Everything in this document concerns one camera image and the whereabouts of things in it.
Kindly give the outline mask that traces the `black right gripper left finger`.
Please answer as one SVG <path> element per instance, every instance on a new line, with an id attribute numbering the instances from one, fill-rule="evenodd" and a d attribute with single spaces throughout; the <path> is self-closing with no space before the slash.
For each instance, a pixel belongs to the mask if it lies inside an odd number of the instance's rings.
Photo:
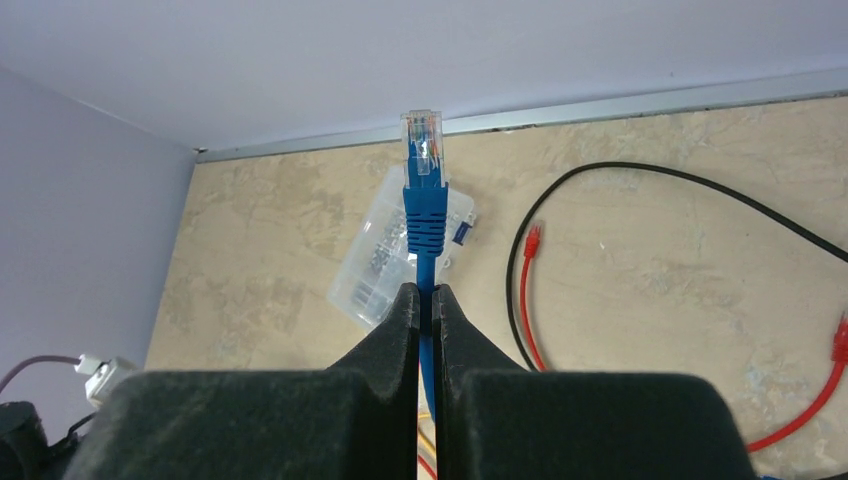
<path id="1" fill-rule="evenodd" d="M 413 479 L 421 300 L 317 370 L 148 371 L 95 416 L 70 479 Z"/>

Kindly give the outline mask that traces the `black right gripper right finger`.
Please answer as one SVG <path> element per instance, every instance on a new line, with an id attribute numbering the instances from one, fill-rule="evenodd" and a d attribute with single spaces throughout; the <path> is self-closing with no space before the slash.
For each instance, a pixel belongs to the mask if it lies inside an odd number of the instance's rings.
<path id="1" fill-rule="evenodd" d="M 651 372 L 534 372 L 432 300 L 442 479 L 752 479 L 733 416 L 706 380 Z"/>

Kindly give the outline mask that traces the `clear plastic parts box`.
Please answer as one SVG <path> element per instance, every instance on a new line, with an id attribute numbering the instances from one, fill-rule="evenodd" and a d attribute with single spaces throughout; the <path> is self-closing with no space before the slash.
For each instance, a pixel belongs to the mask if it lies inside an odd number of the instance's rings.
<path id="1" fill-rule="evenodd" d="M 327 293 L 333 306 L 367 331 L 384 319 L 400 285 L 416 280 L 403 187 L 403 169 L 391 167 Z"/>

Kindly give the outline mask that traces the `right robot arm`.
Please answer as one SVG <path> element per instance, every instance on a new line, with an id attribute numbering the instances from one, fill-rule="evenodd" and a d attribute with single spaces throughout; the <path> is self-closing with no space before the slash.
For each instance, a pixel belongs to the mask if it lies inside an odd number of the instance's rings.
<path id="1" fill-rule="evenodd" d="M 320 370 L 152 371 L 85 436 L 49 445 L 28 402 L 1 407 L 5 479 L 412 479 L 419 319 L 435 322 L 441 479 L 752 479 L 724 400 L 683 374 L 534 373 L 448 286 L 407 283 L 385 320 Z"/>

